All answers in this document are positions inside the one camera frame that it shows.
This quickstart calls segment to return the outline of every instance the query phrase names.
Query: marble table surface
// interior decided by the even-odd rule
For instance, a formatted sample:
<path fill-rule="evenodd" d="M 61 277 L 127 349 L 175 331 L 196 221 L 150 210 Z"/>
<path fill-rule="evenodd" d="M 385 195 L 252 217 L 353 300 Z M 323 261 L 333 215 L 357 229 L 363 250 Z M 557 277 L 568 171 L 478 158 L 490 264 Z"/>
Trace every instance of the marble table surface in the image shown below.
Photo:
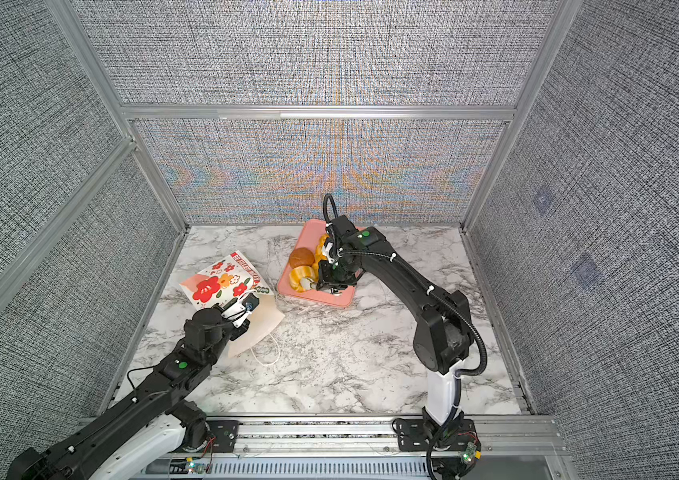
<path fill-rule="evenodd" d="M 157 363 L 182 337 L 195 308 L 179 283 L 219 257 L 240 250 L 275 289 L 301 226 L 193 227 L 145 329 L 129 369 Z M 488 349 L 488 367 L 463 377 L 461 406 L 468 414 L 520 414 L 507 369 L 479 291 L 453 226 L 382 226 L 380 231 L 414 268 L 470 301 L 472 320 Z M 276 294 L 286 317 L 272 332 L 279 360 L 261 366 L 250 350 L 223 358 L 189 396 L 209 414 L 419 413 L 427 396 L 426 369 L 411 347 L 415 322 L 405 306 L 372 275 L 359 281 L 346 309 Z M 254 346 L 263 363 L 276 359 L 269 337 Z M 469 366 L 478 364 L 471 348 Z M 131 374 L 135 383 L 150 370 Z M 123 381 L 116 399 L 131 390 Z"/>

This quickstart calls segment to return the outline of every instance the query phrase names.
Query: red wire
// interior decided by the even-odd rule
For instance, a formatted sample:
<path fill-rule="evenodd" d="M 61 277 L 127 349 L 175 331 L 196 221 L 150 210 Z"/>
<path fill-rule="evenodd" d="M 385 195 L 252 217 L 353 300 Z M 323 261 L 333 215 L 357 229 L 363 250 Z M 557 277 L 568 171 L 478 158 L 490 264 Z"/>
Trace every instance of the red wire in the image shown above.
<path fill-rule="evenodd" d="M 209 443 L 206 445 L 206 448 L 209 449 L 209 463 L 206 464 L 206 473 L 209 473 L 209 468 L 211 468 L 211 444 L 214 443 L 214 440 L 216 440 L 216 435 L 209 438 Z M 203 458 L 204 455 L 206 455 L 205 448 L 203 449 L 203 455 L 201 455 L 200 458 Z"/>
<path fill-rule="evenodd" d="M 457 436 L 460 436 L 460 435 L 469 435 L 472 438 L 474 438 L 476 442 L 478 442 L 478 440 L 479 440 L 479 437 L 476 434 L 474 434 L 473 432 L 462 432 L 462 433 L 457 434 Z"/>

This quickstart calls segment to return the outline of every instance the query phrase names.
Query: floral paper bag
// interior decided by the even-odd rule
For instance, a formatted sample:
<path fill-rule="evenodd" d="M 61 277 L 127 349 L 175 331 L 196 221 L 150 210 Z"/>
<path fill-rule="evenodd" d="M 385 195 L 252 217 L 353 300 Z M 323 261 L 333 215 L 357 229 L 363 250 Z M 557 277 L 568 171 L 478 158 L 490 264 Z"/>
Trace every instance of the floral paper bag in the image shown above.
<path fill-rule="evenodd" d="M 224 306 L 252 292 L 257 296 L 273 295 L 251 262 L 238 251 L 191 276 L 181 286 L 196 310 L 217 303 Z"/>

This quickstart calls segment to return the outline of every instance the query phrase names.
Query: gray fabric wall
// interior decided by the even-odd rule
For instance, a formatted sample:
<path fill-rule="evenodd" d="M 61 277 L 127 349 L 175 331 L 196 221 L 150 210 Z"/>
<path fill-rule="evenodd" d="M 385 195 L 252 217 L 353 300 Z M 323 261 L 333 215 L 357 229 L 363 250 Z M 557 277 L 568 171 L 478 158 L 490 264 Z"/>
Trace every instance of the gray fabric wall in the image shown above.
<path fill-rule="evenodd" d="M 679 478 L 679 2 L 587 0 L 471 231 L 583 478 Z"/>
<path fill-rule="evenodd" d="M 96 414 L 175 238 L 129 157 L 0 315 L 0 478 Z"/>
<path fill-rule="evenodd" d="M 495 120 L 137 120 L 191 224 L 460 221 Z"/>
<path fill-rule="evenodd" d="M 120 140 L 42 1 L 0 1 L 0 274 Z"/>
<path fill-rule="evenodd" d="M 0 274 L 121 136 L 43 1 L 0 1 Z M 95 414 L 176 231 L 127 158 L 0 314 L 0 478 Z"/>
<path fill-rule="evenodd" d="M 514 104 L 557 0 L 74 0 L 126 103 Z"/>

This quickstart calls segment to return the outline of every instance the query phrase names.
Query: red flower print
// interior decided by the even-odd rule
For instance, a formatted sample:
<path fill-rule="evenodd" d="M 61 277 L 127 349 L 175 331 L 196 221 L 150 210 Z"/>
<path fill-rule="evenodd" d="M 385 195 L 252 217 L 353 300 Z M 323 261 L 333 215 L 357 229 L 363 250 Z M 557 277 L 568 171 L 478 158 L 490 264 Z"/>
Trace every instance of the red flower print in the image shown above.
<path fill-rule="evenodd" d="M 245 283 L 239 283 L 237 287 L 232 289 L 232 294 L 235 295 L 235 296 L 241 296 L 243 294 L 243 292 L 246 291 L 247 288 L 248 287 L 246 286 Z"/>
<path fill-rule="evenodd" d="M 198 290 L 192 294 L 194 300 L 199 300 L 201 303 L 206 303 L 211 300 L 211 295 L 219 292 L 222 286 L 219 285 L 219 279 L 212 276 L 209 280 L 204 280 L 198 284 Z"/>

